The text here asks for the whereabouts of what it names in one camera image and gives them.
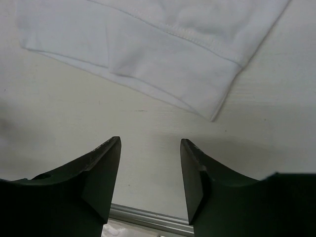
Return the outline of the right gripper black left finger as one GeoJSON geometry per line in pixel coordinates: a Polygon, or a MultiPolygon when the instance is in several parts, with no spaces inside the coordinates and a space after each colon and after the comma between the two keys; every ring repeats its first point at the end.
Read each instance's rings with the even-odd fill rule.
{"type": "Polygon", "coordinates": [[[107,223],[121,140],[33,179],[0,182],[3,237],[99,237],[107,223]]]}

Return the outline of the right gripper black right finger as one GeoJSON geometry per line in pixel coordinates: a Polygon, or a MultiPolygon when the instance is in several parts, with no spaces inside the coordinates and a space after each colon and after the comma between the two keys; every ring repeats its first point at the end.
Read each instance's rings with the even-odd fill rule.
{"type": "Polygon", "coordinates": [[[182,139],[180,158],[189,224],[197,237],[313,237],[316,176],[242,175],[182,139]]]}

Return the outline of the white fabric skirt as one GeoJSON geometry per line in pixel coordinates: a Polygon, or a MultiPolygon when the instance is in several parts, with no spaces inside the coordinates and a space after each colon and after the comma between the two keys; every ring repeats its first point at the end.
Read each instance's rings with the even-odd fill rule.
{"type": "Polygon", "coordinates": [[[22,48],[215,119],[286,0],[18,0],[22,48]]]}

